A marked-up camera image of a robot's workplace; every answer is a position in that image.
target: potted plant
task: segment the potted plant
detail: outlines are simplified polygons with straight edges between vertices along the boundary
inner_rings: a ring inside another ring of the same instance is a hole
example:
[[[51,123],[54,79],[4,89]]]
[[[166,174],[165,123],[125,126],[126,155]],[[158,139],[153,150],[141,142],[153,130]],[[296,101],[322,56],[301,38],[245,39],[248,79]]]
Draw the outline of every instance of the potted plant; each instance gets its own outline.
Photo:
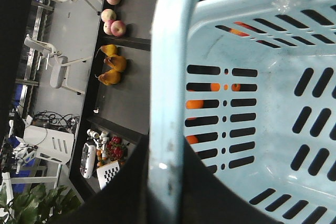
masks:
[[[62,194],[66,186],[59,186],[46,192],[43,184],[28,193],[17,194],[7,203],[5,185],[0,191],[0,208],[7,214],[0,217],[0,224],[45,224],[76,210],[80,205],[75,192],[70,189]]]

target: floor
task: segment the floor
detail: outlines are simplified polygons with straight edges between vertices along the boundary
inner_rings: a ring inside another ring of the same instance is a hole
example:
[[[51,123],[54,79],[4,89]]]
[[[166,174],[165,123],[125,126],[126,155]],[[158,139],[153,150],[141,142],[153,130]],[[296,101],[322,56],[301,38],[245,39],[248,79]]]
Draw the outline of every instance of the floor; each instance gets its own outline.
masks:
[[[95,8],[101,6],[96,0],[89,0]],[[69,61],[78,58],[93,56],[98,33],[100,16],[84,1],[56,3],[52,17],[48,42],[52,43]],[[71,66],[68,84],[77,89],[85,90],[89,78],[92,60],[77,63]],[[49,85],[52,68],[45,70],[45,62],[41,64],[41,79],[34,102],[34,112],[55,111],[59,114],[81,115],[85,95],[77,95],[75,92],[60,88],[54,89]],[[49,163],[47,176],[54,176],[57,164]],[[59,185],[73,188],[68,178],[69,169],[62,167]]]

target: yellow pear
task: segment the yellow pear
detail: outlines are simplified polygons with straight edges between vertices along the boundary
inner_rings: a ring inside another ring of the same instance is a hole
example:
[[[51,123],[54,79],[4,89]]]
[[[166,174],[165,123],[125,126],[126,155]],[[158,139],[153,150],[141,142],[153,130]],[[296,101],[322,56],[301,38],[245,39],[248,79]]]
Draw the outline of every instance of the yellow pear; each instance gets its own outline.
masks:
[[[116,55],[118,53],[117,47],[114,44],[101,46],[100,50],[108,57]]]
[[[124,56],[112,55],[111,57],[106,57],[104,63],[109,65],[111,68],[118,72],[124,72],[127,66],[127,60]]]
[[[111,69],[107,71],[106,73],[102,73],[99,77],[98,80],[103,83],[104,85],[112,85],[112,84],[117,84],[120,82],[121,79],[121,73]]]

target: light blue plastic basket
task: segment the light blue plastic basket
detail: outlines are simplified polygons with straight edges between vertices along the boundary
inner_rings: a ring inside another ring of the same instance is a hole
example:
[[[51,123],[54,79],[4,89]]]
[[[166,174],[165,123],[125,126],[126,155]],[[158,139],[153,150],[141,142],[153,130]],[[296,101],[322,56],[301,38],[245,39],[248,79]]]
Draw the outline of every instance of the light blue plastic basket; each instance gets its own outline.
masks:
[[[263,213],[336,223],[336,0],[205,0],[193,11],[195,2],[157,3],[152,193],[178,215],[182,135],[195,135],[204,164]],[[221,89],[188,92],[190,83]],[[188,110],[188,100],[213,108]]]

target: green leaf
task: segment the green leaf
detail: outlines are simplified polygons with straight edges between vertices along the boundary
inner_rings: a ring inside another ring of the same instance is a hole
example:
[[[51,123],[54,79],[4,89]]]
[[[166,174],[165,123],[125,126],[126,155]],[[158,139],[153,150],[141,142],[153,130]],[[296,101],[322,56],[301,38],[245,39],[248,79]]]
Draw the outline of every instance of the green leaf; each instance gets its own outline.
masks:
[[[44,184],[39,184],[30,190],[31,194],[34,194],[35,197],[39,200],[42,200],[46,195],[46,186]]]
[[[5,220],[7,219],[8,214],[5,214],[4,216],[0,216],[0,223],[3,224],[5,223]]]
[[[6,185],[4,184],[0,191],[0,207],[4,208],[7,205]]]
[[[38,218],[38,199],[33,199],[20,213],[19,224],[35,224]]]
[[[59,186],[55,189],[51,189],[47,196],[46,196],[46,204],[49,206],[49,207],[54,207],[55,206],[55,203],[56,203],[56,199],[59,197],[59,195],[64,191],[66,190],[67,187],[66,186]]]
[[[35,195],[33,194],[21,194],[13,199],[12,209],[15,212],[19,213],[23,208],[27,207],[29,203],[35,199]]]
[[[77,196],[73,196],[70,200],[69,203],[67,203],[64,207],[63,207],[63,211],[62,214],[68,214],[71,213],[73,211],[75,211],[77,208],[79,208],[81,205],[79,199],[77,198]]]
[[[62,201],[62,204],[63,205],[66,205],[67,203],[69,203],[71,201],[71,199],[76,196],[76,193],[74,190],[70,189],[68,191],[68,193],[65,195],[63,201]]]
[[[46,220],[50,214],[50,207],[46,204],[45,199],[38,204],[38,212],[40,214],[40,220]]]
[[[62,202],[64,200],[65,196],[64,195],[60,195],[58,196],[58,198],[56,199],[56,202],[55,202],[55,208],[54,210],[56,212],[61,212],[62,211]]]
[[[53,214],[46,223],[52,223],[55,220],[58,220],[60,217],[62,217],[62,215],[60,214]]]

